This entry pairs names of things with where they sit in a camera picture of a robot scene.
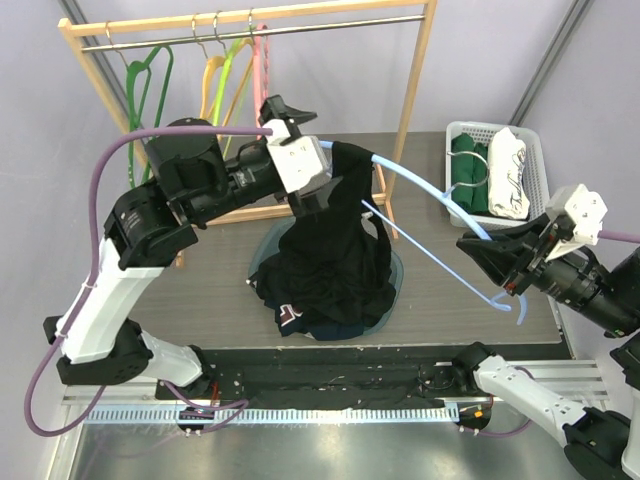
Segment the navy tank top maroon trim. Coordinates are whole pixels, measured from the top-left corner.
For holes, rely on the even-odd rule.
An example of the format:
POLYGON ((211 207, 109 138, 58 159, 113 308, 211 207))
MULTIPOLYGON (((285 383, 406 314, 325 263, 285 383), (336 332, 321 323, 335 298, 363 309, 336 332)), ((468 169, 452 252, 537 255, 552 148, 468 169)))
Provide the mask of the navy tank top maroon trim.
POLYGON ((345 325, 315 311, 305 313, 290 303, 277 305, 265 300, 264 306, 274 311, 274 322, 282 337, 301 334, 316 341, 338 341, 357 338, 365 333, 362 323, 345 325))

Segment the light blue hanger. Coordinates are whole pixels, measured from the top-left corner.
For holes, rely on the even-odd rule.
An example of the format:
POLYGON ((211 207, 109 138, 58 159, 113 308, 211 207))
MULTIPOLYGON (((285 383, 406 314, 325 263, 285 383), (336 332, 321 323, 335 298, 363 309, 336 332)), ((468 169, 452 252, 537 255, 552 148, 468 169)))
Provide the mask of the light blue hanger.
POLYGON ((399 296, 391 315, 395 329, 410 321, 445 325, 479 325, 491 322, 506 325, 524 322, 528 303, 511 297, 494 285, 479 267, 456 247, 465 232, 447 219, 449 201, 438 188, 401 165, 378 155, 374 166, 396 174, 398 194, 392 208, 382 207, 374 218, 380 219, 391 234, 392 249, 402 266, 399 296))

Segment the pink hanger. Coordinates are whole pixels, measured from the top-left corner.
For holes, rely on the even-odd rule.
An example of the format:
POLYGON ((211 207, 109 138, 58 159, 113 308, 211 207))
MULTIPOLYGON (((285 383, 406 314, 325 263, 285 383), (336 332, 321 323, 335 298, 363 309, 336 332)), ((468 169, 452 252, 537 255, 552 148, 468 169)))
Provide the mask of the pink hanger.
POLYGON ((254 38, 253 44, 253 96, 254 115, 256 124, 260 125, 261 107, 269 96, 269 36, 261 35, 254 38))

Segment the yellow plastic hanger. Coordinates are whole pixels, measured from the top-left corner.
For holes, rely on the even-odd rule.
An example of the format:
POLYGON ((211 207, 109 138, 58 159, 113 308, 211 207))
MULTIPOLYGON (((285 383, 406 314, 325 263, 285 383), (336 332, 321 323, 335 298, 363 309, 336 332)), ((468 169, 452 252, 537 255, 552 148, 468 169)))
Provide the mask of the yellow plastic hanger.
POLYGON ((220 124, 220 110, 234 60, 243 49, 252 46, 253 41, 249 38, 236 39, 224 55, 206 60, 201 82, 201 119, 214 126, 220 124))

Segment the black dress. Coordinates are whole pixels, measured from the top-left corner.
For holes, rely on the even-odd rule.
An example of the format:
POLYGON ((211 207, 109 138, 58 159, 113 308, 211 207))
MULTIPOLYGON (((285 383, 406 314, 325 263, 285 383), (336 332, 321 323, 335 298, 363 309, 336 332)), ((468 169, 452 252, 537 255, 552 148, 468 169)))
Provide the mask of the black dress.
POLYGON ((374 326, 391 308, 395 289, 388 275, 370 268, 295 266, 279 256, 262 262, 247 280, 258 297, 277 305, 315 311, 342 324, 374 326))

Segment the black tank top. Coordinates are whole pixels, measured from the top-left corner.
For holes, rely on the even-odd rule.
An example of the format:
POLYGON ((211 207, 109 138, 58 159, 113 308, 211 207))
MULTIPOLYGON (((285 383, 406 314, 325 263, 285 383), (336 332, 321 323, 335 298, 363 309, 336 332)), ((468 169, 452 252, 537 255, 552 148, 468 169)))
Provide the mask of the black tank top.
POLYGON ((305 266, 344 267, 348 273, 375 284, 391 275, 391 244, 383 222, 370 222, 376 234, 369 234, 362 215, 373 206, 373 153, 363 147, 336 141, 331 147, 335 188, 328 208, 295 220, 279 240, 279 253, 305 266))

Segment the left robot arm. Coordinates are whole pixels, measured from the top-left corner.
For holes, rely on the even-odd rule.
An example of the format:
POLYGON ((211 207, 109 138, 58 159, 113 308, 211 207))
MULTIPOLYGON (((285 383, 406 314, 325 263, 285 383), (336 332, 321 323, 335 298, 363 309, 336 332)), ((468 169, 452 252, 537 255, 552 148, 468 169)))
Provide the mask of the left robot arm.
POLYGON ((325 210, 336 186, 318 139, 301 132, 314 114, 274 95, 232 160, 219 145, 225 129, 197 118, 138 129, 153 175, 121 195, 104 222, 92 222, 92 260, 85 285, 61 317, 44 323, 62 355, 56 368, 67 386, 112 386, 139 376, 169 383, 193 399, 215 379, 196 346, 178 346, 145 331, 130 317, 147 287, 197 231, 267 196, 285 199, 296 216, 325 210))

